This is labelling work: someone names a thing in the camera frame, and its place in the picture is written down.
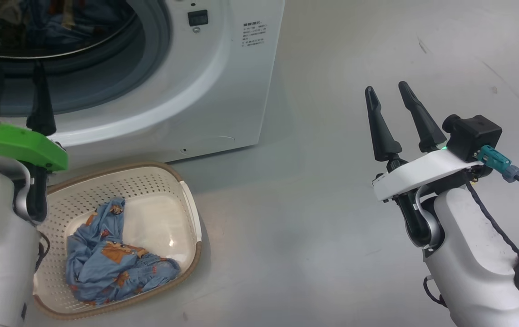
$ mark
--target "front-load washing machine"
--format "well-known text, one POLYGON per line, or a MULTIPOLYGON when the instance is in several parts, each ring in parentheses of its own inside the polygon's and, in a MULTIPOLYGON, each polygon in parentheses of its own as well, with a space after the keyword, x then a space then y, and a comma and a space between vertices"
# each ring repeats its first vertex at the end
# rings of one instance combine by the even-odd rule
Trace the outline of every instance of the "front-load washing machine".
MULTIPOLYGON (((25 125, 33 61, 41 60, 58 131, 50 138, 68 151, 71 168, 145 153, 174 161, 256 144, 284 0, 124 5, 128 13, 114 31, 67 50, 0 49, 2 119, 25 125)), ((72 13, 75 24, 80 17, 72 13)))

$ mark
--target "green plastic part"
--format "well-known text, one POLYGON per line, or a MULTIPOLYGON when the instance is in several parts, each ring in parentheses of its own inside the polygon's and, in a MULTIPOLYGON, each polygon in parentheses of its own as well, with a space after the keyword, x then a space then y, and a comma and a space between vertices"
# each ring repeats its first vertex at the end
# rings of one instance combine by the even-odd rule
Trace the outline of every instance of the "green plastic part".
POLYGON ((59 145, 37 132, 10 124, 0 124, 0 156, 52 172, 68 169, 68 153, 59 145))

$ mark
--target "beige plastic basket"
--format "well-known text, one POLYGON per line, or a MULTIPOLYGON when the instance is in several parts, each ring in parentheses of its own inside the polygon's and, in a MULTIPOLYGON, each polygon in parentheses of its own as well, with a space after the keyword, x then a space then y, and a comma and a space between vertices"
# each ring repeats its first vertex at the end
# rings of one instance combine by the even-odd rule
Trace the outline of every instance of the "beige plastic basket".
POLYGON ((191 191, 170 166, 147 162, 123 166, 53 186, 48 217, 39 231, 51 247, 34 277, 36 306, 56 319, 85 318, 117 310, 164 292, 187 279, 201 257, 201 224, 191 191), (123 240, 175 259, 181 274, 173 281, 126 300, 100 307, 79 302, 65 282, 66 238, 97 207, 124 197, 123 240))

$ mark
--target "floor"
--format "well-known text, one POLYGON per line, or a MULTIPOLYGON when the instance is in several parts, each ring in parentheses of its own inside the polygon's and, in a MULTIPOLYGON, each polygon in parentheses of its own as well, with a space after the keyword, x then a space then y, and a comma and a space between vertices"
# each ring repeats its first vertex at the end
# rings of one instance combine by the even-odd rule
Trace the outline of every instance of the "floor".
MULTIPOLYGON (((26 325, 452 327, 423 291, 428 270, 398 207, 371 188, 384 165, 366 86, 402 157, 421 155, 401 80, 437 122, 483 114, 502 126, 498 149, 519 166, 519 0, 288 0, 261 142, 173 164, 204 225, 192 277, 81 321, 33 309, 26 325)), ((493 174, 476 188, 519 246, 519 184, 493 174)))

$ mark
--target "brown basket rim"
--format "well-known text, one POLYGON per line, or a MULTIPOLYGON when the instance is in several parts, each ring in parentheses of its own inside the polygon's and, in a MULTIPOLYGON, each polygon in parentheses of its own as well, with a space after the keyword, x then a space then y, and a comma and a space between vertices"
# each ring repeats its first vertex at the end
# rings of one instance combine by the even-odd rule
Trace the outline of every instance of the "brown basket rim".
MULTIPOLYGON (((101 177, 101 176, 104 176, 107 174, 122 172, 124 170, 131 170, 131 169, 135 169, 135 168, 145 168, 145 167, 162 168, 162 169, 168 171, 169 173, 171 173, 178 182, 183 181, 183 178, 181 178, 181 176, 174 169, 172 169, 169 165, 166 165, 165 163, 141 162, 141 163, 133 163, 130 165, 119 166, 119 167, 111 168, 111 169, 100 170, 98 172, 90 173, 85 176, 66 180, 65 182, 56 184, 54 186, 50 186, 48 188, 48 194, 55 193, 57 191, 63 190, 64 188, 68 188, 69 186, 79 184, 81 182, 85 182, 86 180, 90 180, 92 178, 98 178, 98 177, 101 177)), ((151 298, 157 294, 170 290, 171 288, 184 282, 188 277, 191 276, 191 274, 195 270, 195 267, 199 263, 199 260, 201 259, 201 250, 202 249, 203 249, 203 243, 201 241, 197 242, 195 244, 195 257, 193 258, 193 262, 191 263, 191 265, 189 265, 188 269, 178 278, 172 280, 171 282, 169 282, 167 284, 154 288, 153 290, 150 290, 149 292, 144 292, 142 294, 133 296, 131 298, 127 298, 126 300, 122 300, 119 302, 112 302, 111 304, 107 304, 106 306, 103 306, 103 307, 93 308, 93 309, 89 309, 89 310, 82 311, 82 312, 64 314, 64 313, 57 312, 57 311, 54 311, 54 310, 51 310, 50 308, 48 308, 41 301, 41 298, 37 295, 33 296, 33 300, 35 302, 35 306, 41 312, 43 312, 44 314, 48 315, 51 318, 59 319, 59 320, 75 320, 75 319, 91 317, 94 315, 104 314, 106 312, 110 312, 110 311, 114 311, 114 310, 119 310, 124 307, 131 306, 132 304, 141 302, 143 300, 147 300, 147 298, 151 298)))

